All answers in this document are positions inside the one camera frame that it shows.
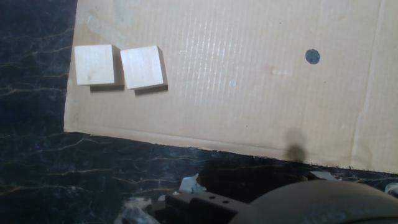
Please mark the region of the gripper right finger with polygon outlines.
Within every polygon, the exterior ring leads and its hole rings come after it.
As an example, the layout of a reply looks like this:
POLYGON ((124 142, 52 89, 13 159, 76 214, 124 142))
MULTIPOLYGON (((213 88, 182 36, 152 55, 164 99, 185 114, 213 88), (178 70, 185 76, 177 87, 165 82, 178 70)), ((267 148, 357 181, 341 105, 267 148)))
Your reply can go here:
POLYGON ((333 176, 329 172, 321 172, 321 171, 310 171, 307 175, 308 180, 337 180, 335 176, 333 176))

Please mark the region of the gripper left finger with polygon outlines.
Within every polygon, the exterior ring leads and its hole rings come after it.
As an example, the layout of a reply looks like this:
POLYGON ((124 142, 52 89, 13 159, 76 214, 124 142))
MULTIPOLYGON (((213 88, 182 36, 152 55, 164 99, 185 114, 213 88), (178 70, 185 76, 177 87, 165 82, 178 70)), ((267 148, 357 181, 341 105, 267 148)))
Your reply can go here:
POLYGON ((207 192, 198 175, 184 177, 177 191, 165 196, 165 209, 180 223, 229 223, 246 208, 244 202, 207 192))

